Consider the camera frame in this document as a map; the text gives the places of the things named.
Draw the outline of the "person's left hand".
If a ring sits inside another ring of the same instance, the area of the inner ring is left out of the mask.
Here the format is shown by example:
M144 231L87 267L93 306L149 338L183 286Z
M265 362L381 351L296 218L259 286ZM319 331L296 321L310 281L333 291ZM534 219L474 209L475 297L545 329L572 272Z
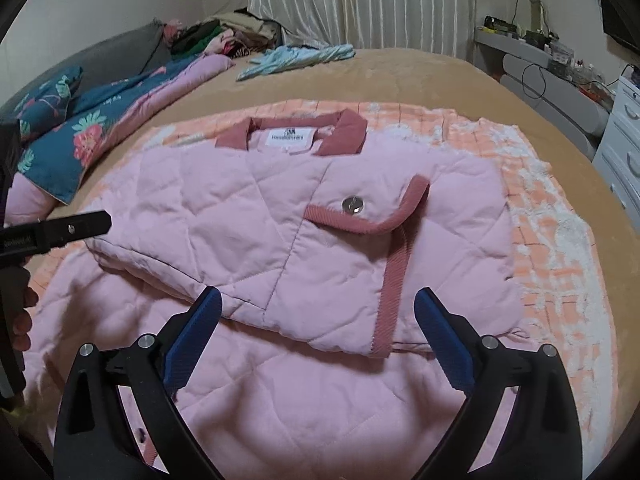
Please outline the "person's left hand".
M29 332L32 330L32 316L29 309L38 302L37 293L29 286L24 290L24 308L14 318L12 327L12 346L15 351L24 352L30 348Z

